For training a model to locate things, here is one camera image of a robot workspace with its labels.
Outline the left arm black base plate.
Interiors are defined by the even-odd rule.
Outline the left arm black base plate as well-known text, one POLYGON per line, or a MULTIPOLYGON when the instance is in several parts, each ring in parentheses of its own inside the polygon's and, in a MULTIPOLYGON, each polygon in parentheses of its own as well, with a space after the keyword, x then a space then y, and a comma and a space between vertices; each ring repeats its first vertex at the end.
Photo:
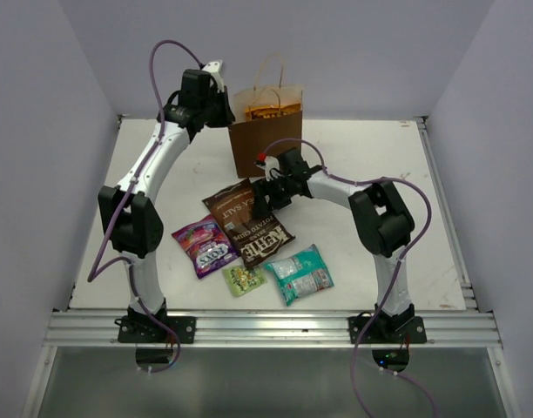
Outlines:
MULTIPOLYGON (((194 316, 167 316, 162 320, 177 336, 181 344, 193 344, 197 330, 194 316)), ((131 344, 174 343, 173 337, 148 317, 130 319, 127 315, 114 320, 118 326, 118 342, 131 344)))

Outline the brown paper bag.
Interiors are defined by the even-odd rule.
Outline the brown paper bag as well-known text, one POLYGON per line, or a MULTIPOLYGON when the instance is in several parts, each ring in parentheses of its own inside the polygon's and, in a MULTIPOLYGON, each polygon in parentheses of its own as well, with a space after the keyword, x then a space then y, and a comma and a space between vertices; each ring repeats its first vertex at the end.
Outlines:
POLYGON ((262 170, 255 165, 258 155, 272 146, 279 154, 291 147, 290 144, 276 144, 283 138, 300 138, 303 121, 303 86, 284 82, 285 59, 280 54, 271 54, 261 63, 254 78, 253 85, 233 95, 232 106, 235 122, 228 127, 228 135, 233 153, 236 175, 240 179, 260 177, 262 170), (280 73, 275 83, 263 84, 261 74, 266 69, 268 60, 276 57, 280 63, 280 73), (251 103, 290 104, 301 102, 300 112, 280 118, 243 121, 244 109, 251 103))

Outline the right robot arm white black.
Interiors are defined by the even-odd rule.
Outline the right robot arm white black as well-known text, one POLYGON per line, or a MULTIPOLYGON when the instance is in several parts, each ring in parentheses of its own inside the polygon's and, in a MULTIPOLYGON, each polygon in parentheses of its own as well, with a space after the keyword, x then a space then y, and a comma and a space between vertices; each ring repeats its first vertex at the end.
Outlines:
POLYGON ((295 196, 325 200, 351 212, 360 242, 374 257, 378 296, 372 328, 385 341, 403 336, 415 308, 401 253, 415 222, 394 184, 337 179, 322 165, 310 166, 296 148, 277 157, 261 153, 255 165, 264 172, 263 179, 252 183, 255 218, 288 206, 295 196))

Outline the orange Kettle honey dijon chips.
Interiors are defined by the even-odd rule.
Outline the orange Kettle honey dijon chips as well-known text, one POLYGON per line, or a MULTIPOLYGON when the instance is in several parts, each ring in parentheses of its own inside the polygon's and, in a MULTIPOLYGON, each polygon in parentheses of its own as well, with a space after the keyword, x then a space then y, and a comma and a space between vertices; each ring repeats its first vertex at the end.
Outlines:
POLYGON ((302 110, 301 102, 295 102, 290 104, 258 104, 251 103, 244 109, 243 121, 250 122, 260 119, 280 118, 300 112, 302 110))

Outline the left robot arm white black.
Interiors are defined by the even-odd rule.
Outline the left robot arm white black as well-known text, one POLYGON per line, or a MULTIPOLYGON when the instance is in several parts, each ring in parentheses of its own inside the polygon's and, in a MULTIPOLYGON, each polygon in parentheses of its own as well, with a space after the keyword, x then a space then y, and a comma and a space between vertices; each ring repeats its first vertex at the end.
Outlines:
POLYGON ((154 132, 131 170, 98 193, 102 244, 117 251, 115 260, 128 274, 131 302, 125 319, 138 324, 148 341, 163 340, 169 330, 156 261, 164 224, 155 202, 165 177, 195 136, 205 127, 225 128, 234 122, 223 67, 215 60, 184 71, 180 88, 159 102, 154 132))

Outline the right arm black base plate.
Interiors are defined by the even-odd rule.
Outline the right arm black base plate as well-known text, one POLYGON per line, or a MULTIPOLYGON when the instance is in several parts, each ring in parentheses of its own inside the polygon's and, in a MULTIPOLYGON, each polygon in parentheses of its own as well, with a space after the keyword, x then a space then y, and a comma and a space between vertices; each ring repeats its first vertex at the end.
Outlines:
POLYGON ((381 312, 359 338, 370 318, 371 315, 367 312, 347 318, 352 344, 425 344, 428 341, 422 317, 411 312, 394 316, 381 312))

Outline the brown Kettle sea salt chips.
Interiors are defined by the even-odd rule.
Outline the brown Kettle sea salt chips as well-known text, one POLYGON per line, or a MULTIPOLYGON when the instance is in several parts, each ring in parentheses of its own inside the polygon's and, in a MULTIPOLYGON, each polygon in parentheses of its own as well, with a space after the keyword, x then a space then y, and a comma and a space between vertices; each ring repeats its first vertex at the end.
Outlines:
POLYGON ((247 268, 258 266, 295 239, 271 212, 255 219, 254 201, 249 179, 202 200, 247 268))

